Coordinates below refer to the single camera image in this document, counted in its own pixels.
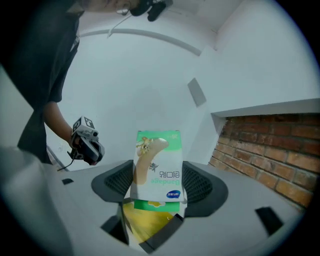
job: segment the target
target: black mesh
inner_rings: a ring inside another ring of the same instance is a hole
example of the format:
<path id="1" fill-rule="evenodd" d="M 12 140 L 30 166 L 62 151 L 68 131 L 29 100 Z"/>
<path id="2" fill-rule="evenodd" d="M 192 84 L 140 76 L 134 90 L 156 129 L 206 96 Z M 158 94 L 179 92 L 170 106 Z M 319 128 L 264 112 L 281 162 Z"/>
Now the black mesh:
<path id="1" fill-rule="evenodd" d="M 182 185 L 188 204 L 196 203 L 208 196 L 213 187 L 211 181 L 186 165 L 182 167 Z"/>
<path id="2" fill-rule="evenodd" d="M 126 168 L 107 177 L 104 183 L 108 188 L 125 196 L 133 179 L 133 167 L 132 165 L 128 165 Z"/>

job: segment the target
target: brick wall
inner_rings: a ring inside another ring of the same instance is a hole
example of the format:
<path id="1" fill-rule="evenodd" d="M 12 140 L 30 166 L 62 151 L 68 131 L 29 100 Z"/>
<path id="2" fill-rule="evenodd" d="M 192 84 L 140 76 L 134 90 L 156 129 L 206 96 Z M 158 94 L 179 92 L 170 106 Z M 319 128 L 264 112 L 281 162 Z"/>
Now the brick wall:
<path id="1" fill-rule="evenodd" d="M 320 115 L 229 117 L 209 164 L 250 176 L 302 210 L 320 173 Z"/>

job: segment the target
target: person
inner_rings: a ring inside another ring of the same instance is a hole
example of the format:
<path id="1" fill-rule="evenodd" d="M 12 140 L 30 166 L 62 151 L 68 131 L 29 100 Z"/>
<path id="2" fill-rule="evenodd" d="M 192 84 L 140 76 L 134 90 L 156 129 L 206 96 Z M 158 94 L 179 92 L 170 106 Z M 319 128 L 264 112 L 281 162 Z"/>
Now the person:
<path id="1" fill-rule="evenodd" d="M 79 18 L 84 11 L 130 11 L 139 16 L 152 0 L 59 0 L 37 6 L 25 22 L 22 36 L 2 65 L 14 85 L 33 108 L 18 147 L 51 164 L 47 153 L 46 125 L 70 144 L 72 128 L 58 102 L 68 69 L 79 46 Z"/>

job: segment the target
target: green label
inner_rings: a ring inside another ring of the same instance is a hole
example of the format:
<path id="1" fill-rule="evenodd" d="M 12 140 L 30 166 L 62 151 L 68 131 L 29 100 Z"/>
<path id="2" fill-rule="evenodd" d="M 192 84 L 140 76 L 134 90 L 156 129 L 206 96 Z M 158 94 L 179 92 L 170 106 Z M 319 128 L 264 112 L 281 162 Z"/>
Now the green label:
<path id="1" fill-rule="evenodd" d="M 161 184 L 162 186 L 166 185 L 166 184 L 171 184 L 171 185 L 176 185 L 176 186 L 180 186 L 180 180 L 176 179 L 176 180 L 170 180 L 170 179 L 159 179 L 159 178 L 154 178 L 151 180 L 152 184 Z"/>
<path id="2" fill-rule="evenodd" d="M 134 200 L 134 208 L 152 212 L 179 212 L 180 202 L 152 202 L 144 200 Z"/>
<path id="3" fill-rule="evenodd" d="M 178 151 L 182 149 L 180 131 L 168 130 L 168 131 L 139 131 L 136 142 L 142 142 L 143 137 L 148 139 L 165 139 L 169 146 L 163 151 Z"/>

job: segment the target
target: red brick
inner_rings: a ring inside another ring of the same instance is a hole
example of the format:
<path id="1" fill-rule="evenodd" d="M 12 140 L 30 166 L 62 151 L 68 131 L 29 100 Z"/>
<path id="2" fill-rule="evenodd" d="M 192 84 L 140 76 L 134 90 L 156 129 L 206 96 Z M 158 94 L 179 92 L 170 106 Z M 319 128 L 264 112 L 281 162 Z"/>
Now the red brick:
<path id="1" fill-rule="evenodd" d="M 245 116 L 234 116 L 234 117 L 229 117 L 228 120 L 231 123 L 243 123 L 245 121 Z"/>
<path id="2" fill-rule="evenodd" d="M 234 126 L 235 126 L 234 123 L 231 123 L 230 121 L 227 121 L 225 126 L 223 127 L 221 135 L 223 135 L 225 137 L 230 137 Z"/>
<path id="3" fill-rule="evenodd" d="M 262 123 L 299 123 L 301 117 L 299 114 L 273 114 L 263 115 L 261 117 Z"/>
<path id="4" fill-rule="evenodd" d="M 295 138 L 278 137 L 274 135 L 259 134 L 257 142 L 269 146 L 284 148 L 288 150 L 299 151 L 302 147 L 302 142 Z"/>
<path id="5" fill-rule="evenodd" d="M 291 132 L 290 125 L 272 124 L 270 127 L 270 133 L 274 135 L 288 136 Z"/>
<path id="6" fill-rule="evenodd" d="M 320 173 L 320 159 L 316 157 L 290 152 L 286 162 L 303 169 Z"/>
<path id="7" fill-rule="evenodd" d="M 240 150 L 249 151 L 251 153 L 262 155 L 265 151 L 265 147 L 262 145 L 256 145 L 248 142 L 242 142 L 237 140 L 230 140 L 229 145 Z"/>
<path id="8" fill-rule="evenodd" d="M 320 141 L 316 141 L 316 140 L 304 141 L 301 151 L 320 156 Z"/>
<path id="9" fill-rule="evenodd" d="M 237 139 L 239 137 L 239 131 L 233 130 L 230 134 L 231 139 Z"/>
<path id="10" fill-rule="evenodd" d="M 262 158 L 259 156 L 255 156 L 252 159 L 251 162 L 254 166 L 257 166 L 263 170 L 266 170 L 268 172 L 272 172 L 272 170 L 274 169 L 274 163 L 266 158 Z"/>
<path id="11" fill-rule="evenodd" d="M 298 170 L 293 182 L 307 190 L 314 191 L 318 183 L 318 177 Z"/>
<path id="12" fill-rule="evenodd" d="M 216 147 L 215 147 L 216 150 L 219 150 L 223 153 L 226 153 L 228 155 L 233 155 L 234 152 L 235 152 L 235 149 L 230 147 L 230 146 L 227 146 L 227 145 L 223 145 L 223 144 L 217 144 Z"/>
<path id="13" fill-rule="evenodd" d="M 239 124 L 237 129 L 243 132 L 252 132 L 252 133 L 263 133 L 266 134 L 269 132 L 269 125 L 260 124 L 260 123 L 245 123 Z"/>
<path id="14" fill-rule="evenodd" d="M 212 156 L 216 159 L 222 160 L 224 157 L 224 154 L 218 150 L 214 150 Z"/>
<path id="15" fill-rule="evenodd" d="M 237 161 L 237 160 L 235 160 L 235 159 L 233 159 L 233 158 L 231 158 L 229 156 L 225 156 L 224 162 L 227 165 L 229 165 L 229 166 L 231 166 L 231 167 L 233 167 L 233 168 L 235 168 L 237 170 L 240 168 L 240 164 L 241 164 L 241 162 L 239 162 L 239 161 Z"/>
<path id="16" fill-rule="evenodd" d="M 225 165 L 223 162 L 221 162 L 221 161 L 219 161 L 219 160 L 217 160 L 217 159 L 215 159 L 215 158 L 213 158 L 213 157 L 211 157 L 209 163 L 212 164 L 212 165 L 213 165 L 214 167 L 216 167 L 217 169 L 222 170 L 222 171 L 224 171 L 224 170 L 228 167 L 228 166 Z"/>
<path id="17" fill-rule="evenodd" d="M 239 168 L 239 171 L 252 177 L 252 178 L 256 178 L 257 174 L 258 174 L 258 171 L 256 168 L 250 166 L 250 165 L 246 165 L 246 164 L 241 164 L 240 165 L 240 168 Z"/>
<path id="18" fill-rule="evenodd" d="M 320 140 L 320 127 L 316 126 L 294 126 L 291 134 L 293 136 Z"/>
<path id="19" fill-rule="evenodd" d="M 272 158 L 284 162 L 287 158 L 287 152 L 284 150 L 267 147 L 264 156 L 267 158 Z"/>
<path id="20" fill-rule="evenodd" d="M 295 171 L 293 168 L 282 165 L 282 164 L 278 164 L 278 163 L 273 163 L 273 173 L 288 180 L 288 181 L 292 181 L 292 179 L 294 178 L 295 175 Z"/>
<path id="21" fill-rule="evenodd" d="M 234 153 L 234 157 L 237 158 L 237 159 L 240 159 L 244 162 L 247 162 L 247 163 L 250 163 L 251 161 L 251 154 L 249 153 L 246 153 L 246 152 L 242 152 L 242 151 L 239 151 L 239 150 L 236 150 L 235 153 Z"/>
<path id="22" fill-rule="evenodd" d="M 244 173 L 244 174 L 246 174 L 250 177 L 253 177 L 253 178 L 255 178 L 258 173 L 254 167 L 247 165 L 247 164 L 244 164 L 244 163 L 242 163 L 236 159 L 233 159 L 231 157 L 228 157 L 228 156 L 225 157 L 224 162 L 227 165 L 235 168 L 239 172 Z"/>
<path id="23" fill-rule="evenodd" d="M 257 140 L 258 135 L 256 133 L 250 132 L 241 132 L 239 139 L 245 142 L 255 142 Z"/>
<path id="24" fill-rule="evenodd" d="M 276 191 L 290 198 L 298 204 L 307 207 L 312 199 L 313 194 L 287 181 L 279 180 L 276 185 Z"/>
<path id="25" fill-rule="evenodd" d="M 230 139 L 226 137 L 220 137 L 218 142 L 227 145 L 229 143 Z"/>
<path id="26" fill-rule="evenodd" d="M 303 115 L 302 120 L 305 125 L 320 126 L 320 114 Z"/>
<path id="27" fill-rule="evenodd" d="M 221 132 L 221 135 L 223 135 L 225 137 L 230 137 L 231 133 L 232 133 L 232 130 L 223 129 Z"/>
<path id="28" fill-rule="evenodd" d="M 263 185 L 269 187 L 270 189 L 274 189 L 277 183 L 277 178 L 267 174 L 265 172 L 262 172 L 258 178 L 258 181 L 261 182 Z"/>
<path id="29" fill-rule="evenodd" d="M 259 123 L 261 121 L 260 115 L 248 115 L 244 117 L 246 123 Z"/>

